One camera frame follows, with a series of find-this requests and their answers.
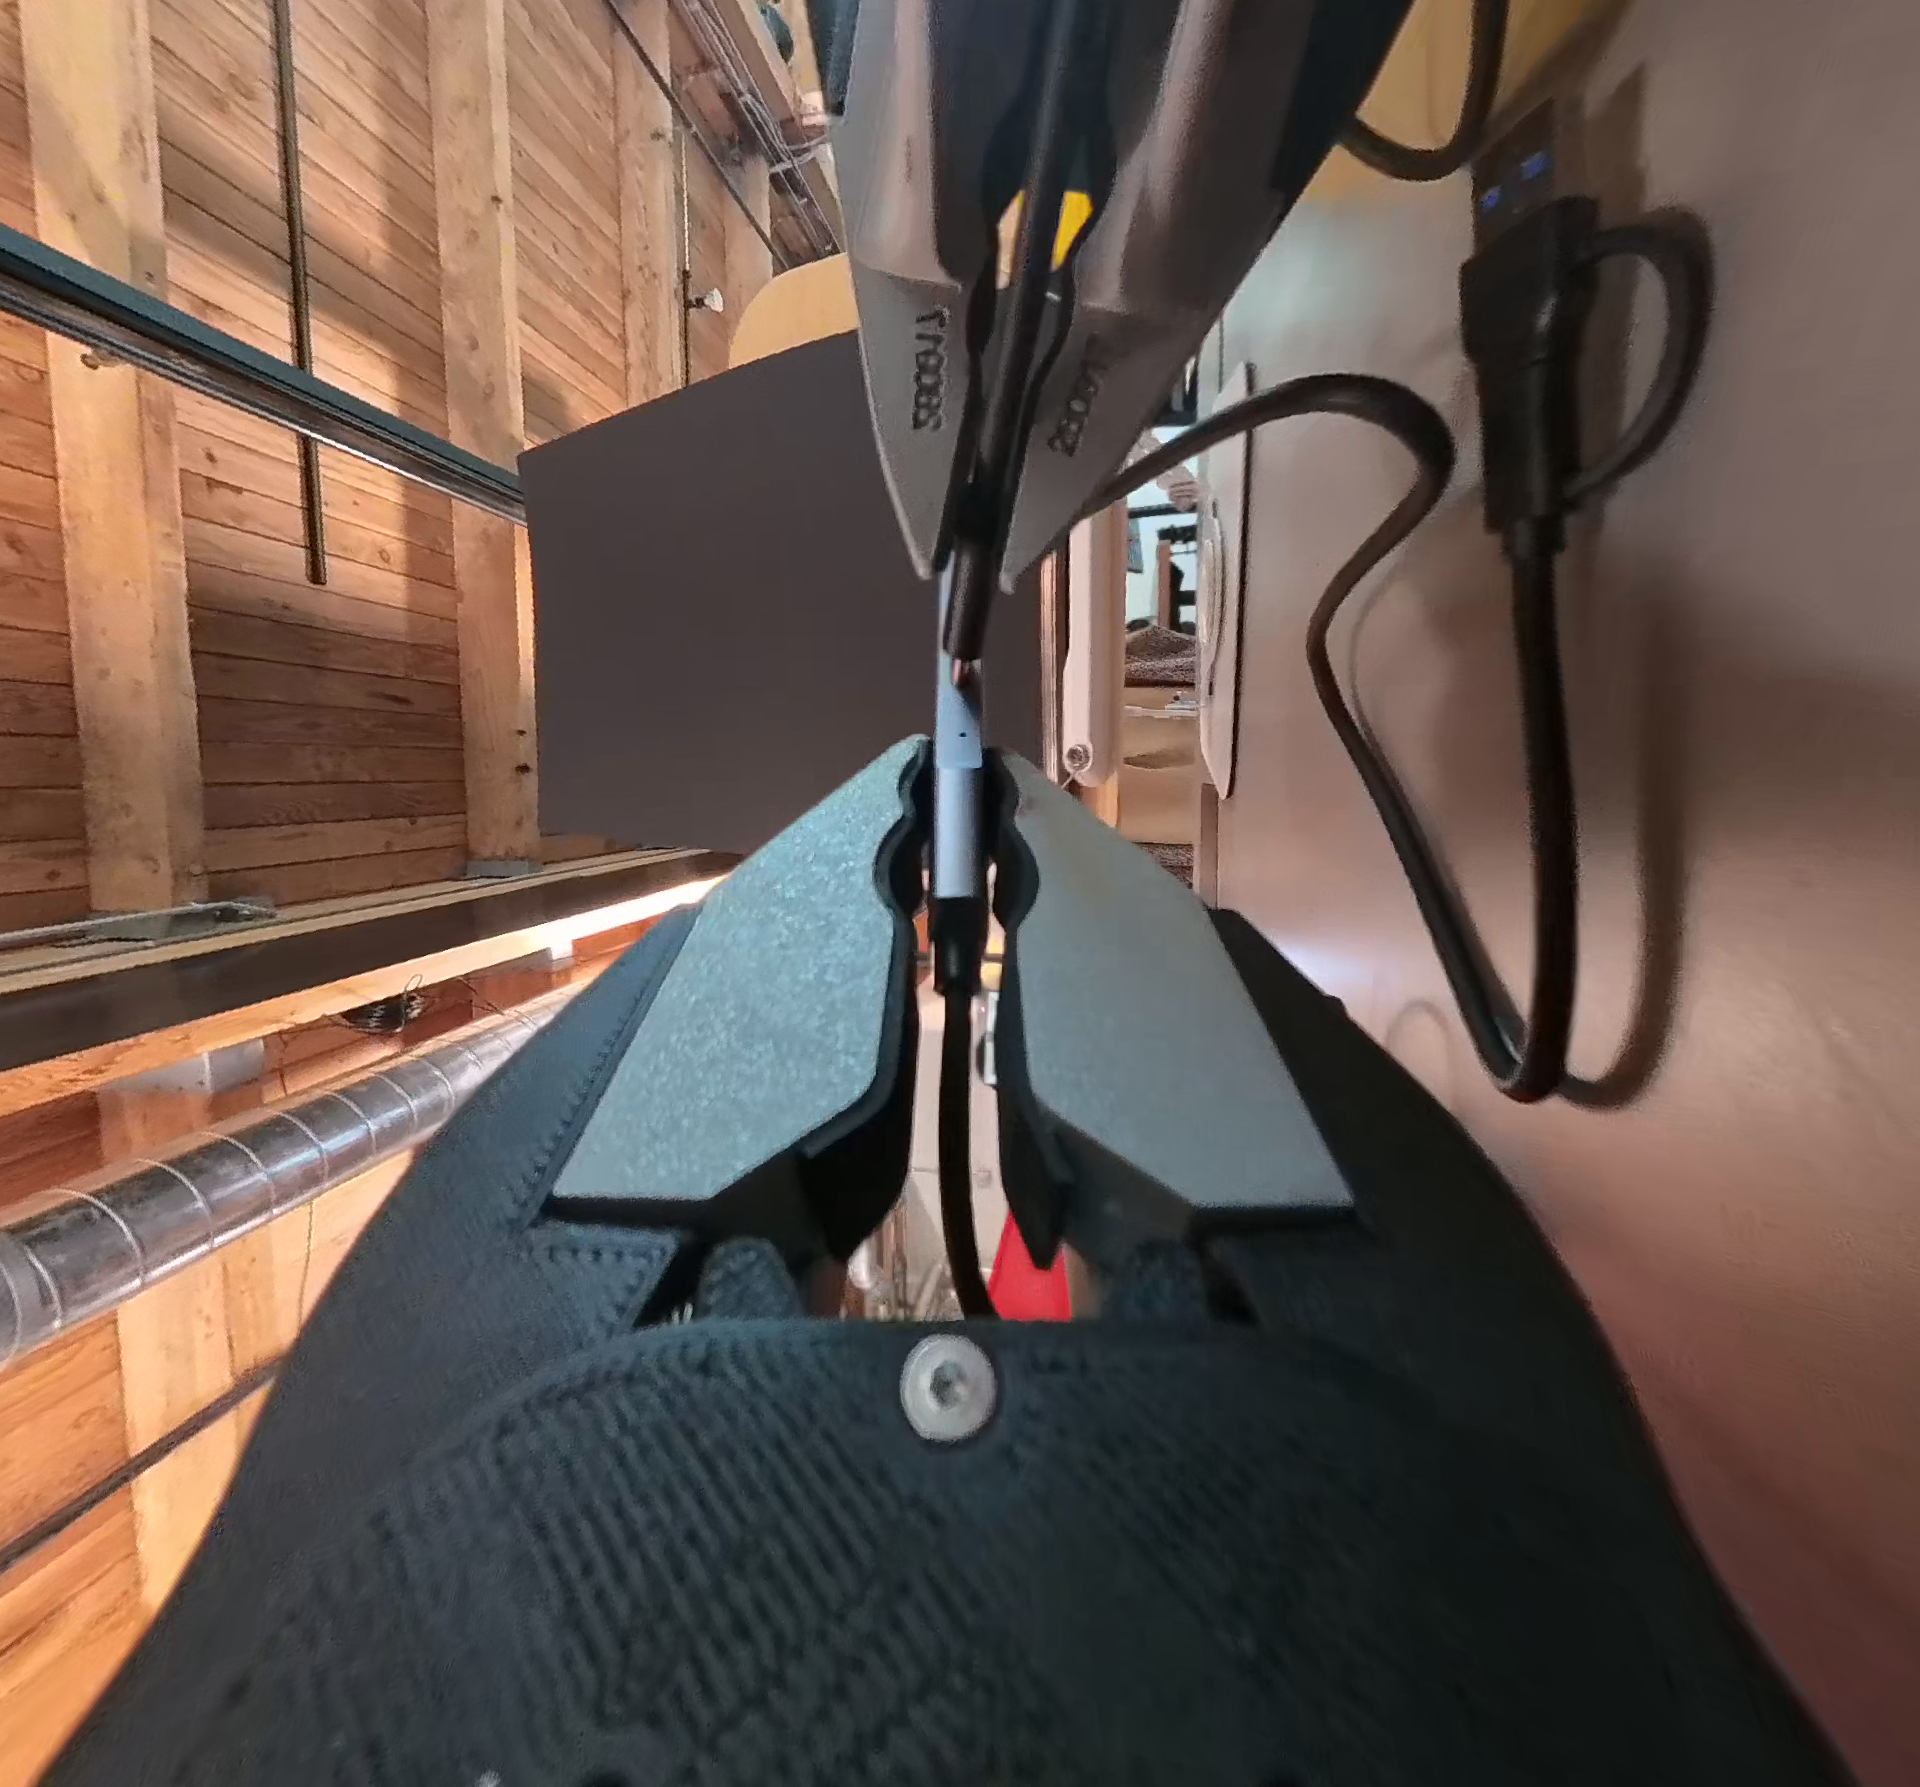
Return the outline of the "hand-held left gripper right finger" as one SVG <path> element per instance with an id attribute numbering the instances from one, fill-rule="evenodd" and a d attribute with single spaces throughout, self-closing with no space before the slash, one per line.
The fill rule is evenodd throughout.
<path id="1" fill-rule="evenodd" d="M 1000 1181 L 1021 1246 L 1345 1220 L 1354 1189 L 1210 914 L 1136 844 L 994 755 Z"/>

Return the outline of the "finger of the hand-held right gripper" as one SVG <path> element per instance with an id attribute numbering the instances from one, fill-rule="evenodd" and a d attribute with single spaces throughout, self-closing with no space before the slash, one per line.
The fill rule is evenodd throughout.
<path id="1" fill-rule="evenodd" d="M 1111 0 L 1085 132 L 1115 179 L 1071 258 L 1000 561 L 1094 509 L 1371 95 L 1415 0 Z"/>
<path id="2" fill-rule="evenodd" d="M 1020 328 L 1020 273 L 1000 267 L 1003 220 L 1021 216 L 1046 128 L 1056 211 L 1071 195 L 1094 211 L 1115 179 L 1085 132 L 1106 3 L 882 0 L 869 90 L 830 117 L 878 452 L 926 576 L 969 537 L 977 489 L 1000 489 L 992 534 L 977 537 L 1000 576 L 1035 391 L 1071 318 L 1063 264 L 1046 253 L 1032 355 L 994 406 Z"/>

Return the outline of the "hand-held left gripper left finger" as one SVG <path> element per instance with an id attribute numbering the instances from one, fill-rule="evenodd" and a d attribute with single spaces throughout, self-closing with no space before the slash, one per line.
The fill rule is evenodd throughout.
<path id="1" fill-rule="evenodd" d="M 714 884 L 553 1181 L 562 1220 L 848 1262 L 899 1204 L 919 1062 L 903 739 Z"/>

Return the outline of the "grey usb hub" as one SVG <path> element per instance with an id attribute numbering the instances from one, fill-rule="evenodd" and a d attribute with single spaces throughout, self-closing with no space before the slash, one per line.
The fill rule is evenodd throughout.
<path id="1" fill-rule="evenodd" d="M 940 993 L 938 1197 L 962 1314 L 994 1319 L 971 1215 L 971 1000 L 990 952 L 990 757 L 982 648 L 992 612 L 990 557 L 962 542 L 940 571 L 938 691 L 932 727 L 928 936 Z"/>

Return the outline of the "wooden backing board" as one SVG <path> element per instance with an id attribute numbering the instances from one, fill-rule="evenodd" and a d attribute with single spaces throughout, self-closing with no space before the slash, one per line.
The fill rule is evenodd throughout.
<path id="1" fill-rule="evenodd" d="M 822 256 L 769 276 L 731 328 L 728 368 L 857 335 L 850 258 Z"/>

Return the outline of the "black display panel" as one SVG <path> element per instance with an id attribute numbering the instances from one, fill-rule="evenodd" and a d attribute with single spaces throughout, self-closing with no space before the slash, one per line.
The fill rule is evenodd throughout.
<path id="1" fill-rule="evenodd" d="M 852 331 L 529 447 L 518 482 L 542 831 L 750 857 L 932 731 L 938 585 Z"/>

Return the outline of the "silver air duct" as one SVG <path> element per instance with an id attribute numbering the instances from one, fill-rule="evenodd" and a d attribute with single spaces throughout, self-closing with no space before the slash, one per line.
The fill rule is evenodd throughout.
<path id="1" fill-rule="evenodd" d="M 562 985 L 296 1101 L 126 1155 L 2 1209 L 2 1368 L 435 1139 L 553 1017 Z"/>

